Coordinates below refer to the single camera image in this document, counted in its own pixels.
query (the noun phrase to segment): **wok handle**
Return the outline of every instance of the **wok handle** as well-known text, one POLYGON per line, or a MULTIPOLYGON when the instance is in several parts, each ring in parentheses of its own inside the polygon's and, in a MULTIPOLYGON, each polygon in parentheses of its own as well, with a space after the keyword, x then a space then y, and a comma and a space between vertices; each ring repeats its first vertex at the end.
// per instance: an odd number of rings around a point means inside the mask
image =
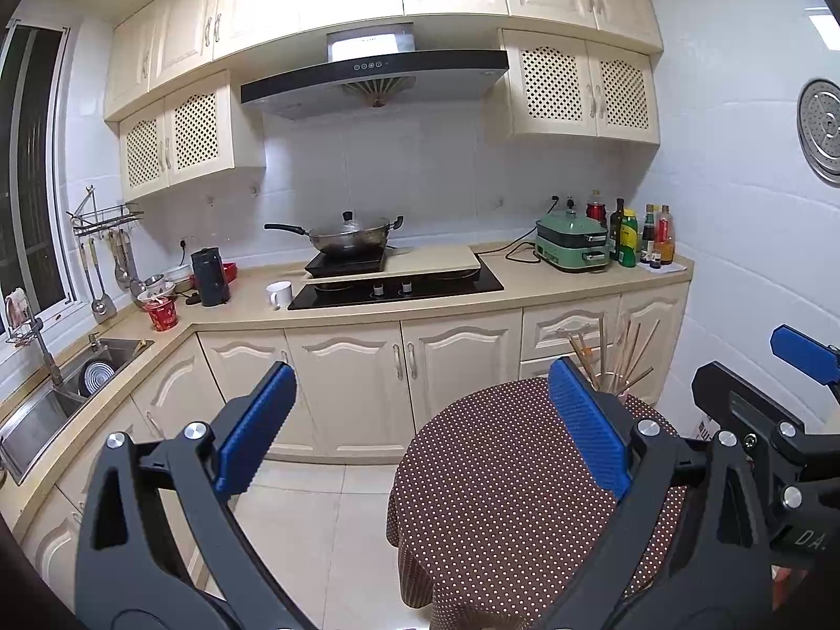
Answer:
POLYGON ((308 237, 309 234, 303 227, 297 227, 296 225, 278 225, 276 223, 266 223, 267 230, 284 230, 286 232, 293 232, 295 234, 300 234, 301 237, 308 237))

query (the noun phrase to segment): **lattice panel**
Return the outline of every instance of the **lattice panel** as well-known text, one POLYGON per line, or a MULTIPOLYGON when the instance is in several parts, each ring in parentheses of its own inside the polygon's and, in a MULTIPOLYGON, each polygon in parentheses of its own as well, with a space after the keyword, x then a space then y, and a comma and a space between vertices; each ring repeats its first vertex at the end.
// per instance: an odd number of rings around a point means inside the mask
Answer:
POLYGON ((601 62, 606 96, 606 122, 623 128, 650 128, 644 75, 626 61, 601 62))
POLYGON ((178 170, 218 158, 216 94, 194 94, 175 109, 178 170))
POLYGON ((550 47, 522 50, 528 114, 549 121, 583 121, 577 60, 550 47))
POLYGON ((155 121, 140 121, 125 136, 129 187, 154 182, 161 177, 161 156, 155 121))

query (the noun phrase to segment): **tiled floor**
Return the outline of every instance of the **tiled floor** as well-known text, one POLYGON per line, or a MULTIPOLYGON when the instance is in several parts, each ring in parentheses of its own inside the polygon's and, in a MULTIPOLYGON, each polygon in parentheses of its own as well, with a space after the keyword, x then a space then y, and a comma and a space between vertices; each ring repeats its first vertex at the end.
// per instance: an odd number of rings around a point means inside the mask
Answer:
MULTIPOLYGON (((400 599, 385 539, 396 466, 266 461, 236 520, 276 580, 324 630, 428 628, 431 607, 400 599)), ((219 594, 211 582, 207 587, 219 594)))

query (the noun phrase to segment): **blue gripper pad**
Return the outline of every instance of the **blue gripper pad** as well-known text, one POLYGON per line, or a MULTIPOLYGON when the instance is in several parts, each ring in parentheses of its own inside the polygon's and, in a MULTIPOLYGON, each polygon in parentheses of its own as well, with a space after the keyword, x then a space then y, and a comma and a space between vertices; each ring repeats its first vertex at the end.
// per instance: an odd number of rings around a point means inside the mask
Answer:
POLYGON ((259 382, 245 414, 218 450, 213 490, 219 497, 227 500, 248 490, 271 442, 295 405, 296 395, 295 371, 287 364, 275 367, 259 382))
POLYGON ((824 386, 840 382, 837 353, 786 324, 774 330, 770 337, 770 349, 777 358, 824 386))
POLYGON ((549 396, 595 483, 620 500, 631 482, 627 449, 564 359, 551 365, 549 396))

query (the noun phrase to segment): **round table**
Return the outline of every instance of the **round table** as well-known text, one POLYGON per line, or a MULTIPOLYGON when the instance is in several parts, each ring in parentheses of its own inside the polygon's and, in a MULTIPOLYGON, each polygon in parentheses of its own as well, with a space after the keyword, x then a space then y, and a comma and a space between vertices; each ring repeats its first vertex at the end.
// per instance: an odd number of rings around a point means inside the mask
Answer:
MULTIPOLYGON (((636 418, 671 425, 644 402, 636 418)), ((626 595, 650 582, 685 496, 673 488, 626 595)), ((432 603, 430 630, 523 630, 560 595, 616 500, 591 478, 545 379, 455 402, 427 423, 396 470, 387 537, 402 601, 432 603)))

